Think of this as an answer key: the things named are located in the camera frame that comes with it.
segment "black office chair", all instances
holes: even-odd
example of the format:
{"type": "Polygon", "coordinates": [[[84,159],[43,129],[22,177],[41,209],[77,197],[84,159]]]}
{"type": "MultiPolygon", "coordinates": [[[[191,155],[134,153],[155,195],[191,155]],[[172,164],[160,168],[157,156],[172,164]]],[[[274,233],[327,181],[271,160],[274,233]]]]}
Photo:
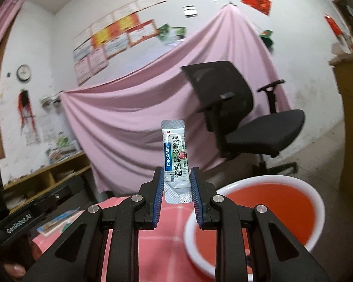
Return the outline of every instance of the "black office chair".
{"type": "Polygon", "coordinates": [[[253,167],[255,176],[278,174],[289,168],[297,173],[296,162],[268,169],[263,160],[263,155],[274,158],[289,146],[305,122],[302,110],[276,112],[274,89],[284,80],[257,90],[266,92],[271,114],[238,128],[240,121],[253,109],[253,95],[236,67],[229,61],[219,61],[189,65],[182,70],[200,99],[198,112],[204,113],[208,131],[215,133],[222,158],[231,160],[240,153],[259,154],[260,163],[253,167]]]}

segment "finger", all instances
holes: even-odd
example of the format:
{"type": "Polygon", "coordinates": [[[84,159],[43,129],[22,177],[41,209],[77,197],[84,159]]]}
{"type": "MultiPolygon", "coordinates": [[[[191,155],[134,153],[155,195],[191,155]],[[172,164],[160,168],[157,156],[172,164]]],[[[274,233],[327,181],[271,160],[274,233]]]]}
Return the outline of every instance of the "finger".
{"type": "Polygon", "coordinates": [[[4,269],[13,278],[22,278],[26,270],[19,264],[4,264],[4,269]]]}
{"type": "Polygon", "coordinates": [[[30,242],[30,247],[32,249],[32,255],[34,260],[38,260],[40,258],[40,256],[42,255],[42,250],[40,250],[40,248],[38,247],[38,245],[36,243],[34,243],[33,241],[30,242]]]}

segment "hand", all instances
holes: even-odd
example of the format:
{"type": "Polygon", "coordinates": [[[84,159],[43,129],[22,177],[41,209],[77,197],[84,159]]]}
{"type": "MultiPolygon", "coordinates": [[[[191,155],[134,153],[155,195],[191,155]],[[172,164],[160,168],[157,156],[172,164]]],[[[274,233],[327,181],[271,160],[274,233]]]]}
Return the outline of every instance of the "hand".
{"type": "MultiPolygon", "coordinates": [[[[34,243],[31,239],[29,239],[29,245],[31,247],[34,260],[35,261],[38,260],[40,258],[40,256],[42,255],[42,251],[40,250],[38,245],[36,243],[34,243]]],[[[21,279],[26,273],[25,268],[20,264],[4,263],[3,266],[4,266],[4,269],[6,270],[6,272],[15,281],[18,281],[19,279],[21,279]]]]}

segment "wall clock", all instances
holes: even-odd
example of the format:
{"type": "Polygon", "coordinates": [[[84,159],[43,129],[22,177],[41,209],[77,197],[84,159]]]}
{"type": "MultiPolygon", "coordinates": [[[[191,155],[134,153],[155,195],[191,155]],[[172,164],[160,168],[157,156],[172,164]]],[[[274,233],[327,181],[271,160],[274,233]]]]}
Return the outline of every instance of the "wall clock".
{"type": "Polygon", "coordinates": [[[17,78],[21,82],[27,82],[31,75],[30,67],[28,65],[21,65],[17,70],[17,78]]]}

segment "chair seat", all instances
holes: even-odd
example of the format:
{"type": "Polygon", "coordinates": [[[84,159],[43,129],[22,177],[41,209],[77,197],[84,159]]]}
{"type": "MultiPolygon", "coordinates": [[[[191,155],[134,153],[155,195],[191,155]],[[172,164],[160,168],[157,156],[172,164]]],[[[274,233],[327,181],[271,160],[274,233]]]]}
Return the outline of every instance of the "chair seat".
{"type": "Polygon", "coordinates": [[[302,110],[289,110],[259,117],[227,134],[230,151],[276,157],[301,132],[305,122],[302,110]]]}

